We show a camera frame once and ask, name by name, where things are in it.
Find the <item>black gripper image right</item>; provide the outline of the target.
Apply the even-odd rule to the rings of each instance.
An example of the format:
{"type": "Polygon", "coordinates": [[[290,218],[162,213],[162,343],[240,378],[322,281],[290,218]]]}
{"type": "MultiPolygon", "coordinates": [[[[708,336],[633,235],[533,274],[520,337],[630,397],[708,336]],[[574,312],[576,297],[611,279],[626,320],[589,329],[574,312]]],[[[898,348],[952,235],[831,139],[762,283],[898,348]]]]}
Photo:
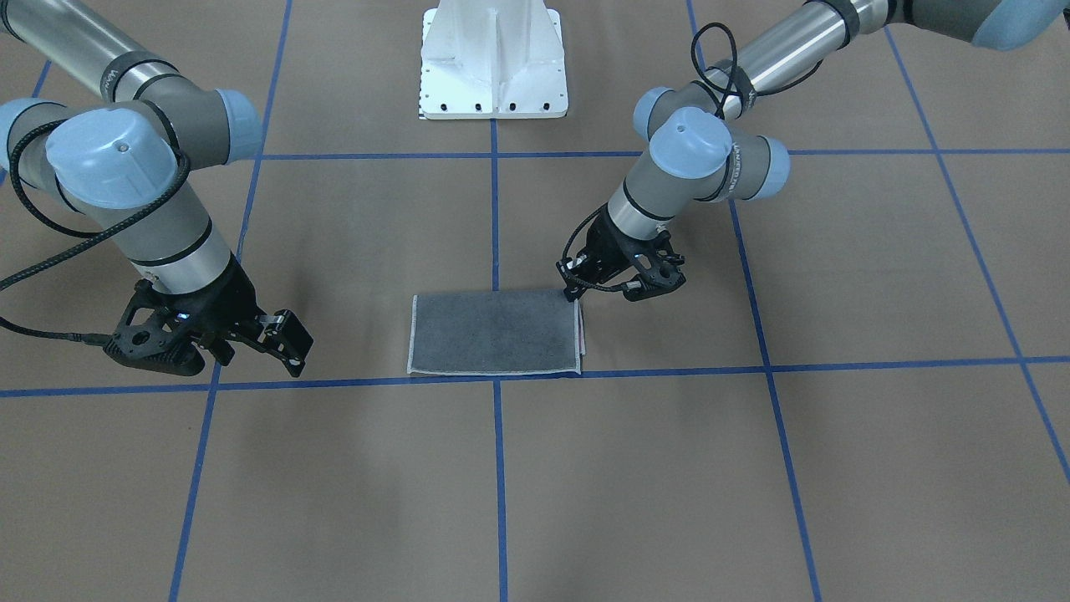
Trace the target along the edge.
{"type": "Polygon", "coordinates": [[[588,290],[611,293],[611,289],[625,288],[625,283],[612,287],[605,284],[623,272],[635,269],[622,251],[625,236],[629,237],[612,221],[607,206],[602,205],[595,212],[586,232],[585,274],[580,271],[574,273],[572,258],[557,260],[557,274],[564,282],[566,300],[574,304],[588,290]]]}

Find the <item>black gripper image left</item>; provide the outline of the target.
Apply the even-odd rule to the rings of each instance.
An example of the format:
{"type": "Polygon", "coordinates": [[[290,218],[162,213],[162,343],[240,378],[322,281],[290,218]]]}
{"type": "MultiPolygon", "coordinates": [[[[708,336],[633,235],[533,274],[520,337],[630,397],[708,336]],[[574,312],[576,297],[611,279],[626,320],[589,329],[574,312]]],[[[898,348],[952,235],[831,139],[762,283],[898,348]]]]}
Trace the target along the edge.
{"type": "Polygon", "coordinates": [[[180,337],[209,351],[219,365],[230,365],[236,354],[230,342],[236,342],[282,362],[291,377],[302,376],[314,336],[292,311],[262,315],[255,285],[236,259],[209,285],[163,298],[180,337]]]}

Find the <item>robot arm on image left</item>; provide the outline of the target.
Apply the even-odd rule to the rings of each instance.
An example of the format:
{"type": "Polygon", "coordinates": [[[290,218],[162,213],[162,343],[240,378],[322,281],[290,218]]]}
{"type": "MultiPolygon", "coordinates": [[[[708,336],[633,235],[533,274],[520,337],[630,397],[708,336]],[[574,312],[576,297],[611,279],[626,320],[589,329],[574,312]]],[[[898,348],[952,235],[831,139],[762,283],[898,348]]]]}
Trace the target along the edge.
{"type": "Polygon", "coordinates": [[[3,280],[20,283],[104,241],[138,271],[111,333],[7,331],[102,348],[134,369],[192,376],[202,352],[229,365],[234,343],[299,377],[314,336],[289,309],[268,314],[255,285],[188,182],[193,171],[253,159],[260,117],[236,90],[203,90],[79,1],[4,1],[3,29],[102,103],[73,110],[26,98],[3,106],[3,169],[26,209],[78,244],[3,280]]]}

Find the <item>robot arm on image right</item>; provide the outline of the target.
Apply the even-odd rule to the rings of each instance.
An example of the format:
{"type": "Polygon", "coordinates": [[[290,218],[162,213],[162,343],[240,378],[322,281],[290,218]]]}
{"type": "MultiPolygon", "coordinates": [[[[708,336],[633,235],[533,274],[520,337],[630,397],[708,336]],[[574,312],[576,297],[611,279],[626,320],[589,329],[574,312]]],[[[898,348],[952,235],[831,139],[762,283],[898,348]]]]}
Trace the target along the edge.
{"type": "Polygon", "coordinates": [[[807,1],[788,18],[703,66],[699,35],[690,58],[696,79],[659,87],[635,106],[632,126],[646,150],[600,209],[578,225],[586,236],[562,252],[557,273],[566,300],[586,291],[643,300],[685,284],[684,257],[669,223],[691,202],[753,201],[775,196],[790,176],[779,140],[749,135],[732,121],[756,101],[786,92],[854,38],[888,24],[910,24],[975,47],[1009,51],[1067,16],[1066,1],[807,1]]]}

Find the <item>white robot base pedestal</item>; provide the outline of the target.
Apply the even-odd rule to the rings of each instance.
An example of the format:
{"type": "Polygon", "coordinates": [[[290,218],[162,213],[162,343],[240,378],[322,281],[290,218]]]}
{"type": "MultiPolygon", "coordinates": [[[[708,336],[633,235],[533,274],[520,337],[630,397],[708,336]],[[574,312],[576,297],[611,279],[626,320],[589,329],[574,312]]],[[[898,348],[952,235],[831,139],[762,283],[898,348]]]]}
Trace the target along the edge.
{"type": "Polygon", "coordinates": [[[441,1],[421,24],[421,119],[568,113],[562,19],[542,1],[441,1]]]}

